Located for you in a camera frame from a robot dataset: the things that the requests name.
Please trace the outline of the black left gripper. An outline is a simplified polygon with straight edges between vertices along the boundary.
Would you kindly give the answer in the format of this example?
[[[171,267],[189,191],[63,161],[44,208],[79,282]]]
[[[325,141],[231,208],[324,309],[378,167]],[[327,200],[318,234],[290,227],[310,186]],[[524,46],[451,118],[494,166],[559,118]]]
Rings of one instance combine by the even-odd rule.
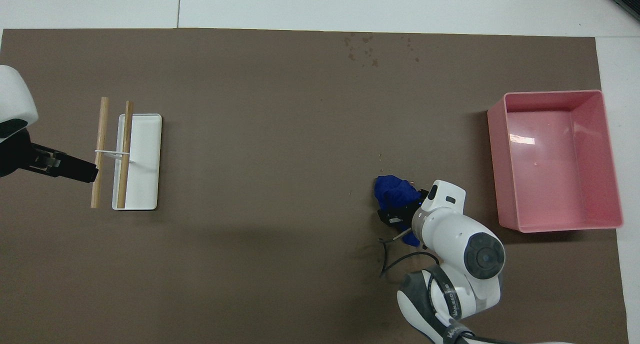
[[[62,176],[83,183],[94,183],[99,169],[93,162],[59,154],[48,146],[31,141],[27,129],[21,129],[0,144],[0,176],[23,169],[50,177]]]

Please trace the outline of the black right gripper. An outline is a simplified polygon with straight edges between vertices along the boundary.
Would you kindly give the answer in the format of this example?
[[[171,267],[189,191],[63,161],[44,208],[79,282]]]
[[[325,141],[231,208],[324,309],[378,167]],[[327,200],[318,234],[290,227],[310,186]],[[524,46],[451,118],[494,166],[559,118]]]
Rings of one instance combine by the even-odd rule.
[[[426,189],[419,189],[417,191],[418,198],[411,202],[405,203],[400,210],[399,209],[378,209],[377,215],[382,223],[395,230],[406,230],[407,226],[412,225],[413,217],[416,211],[422,206],[422,203],[427,199],[429,191]]]

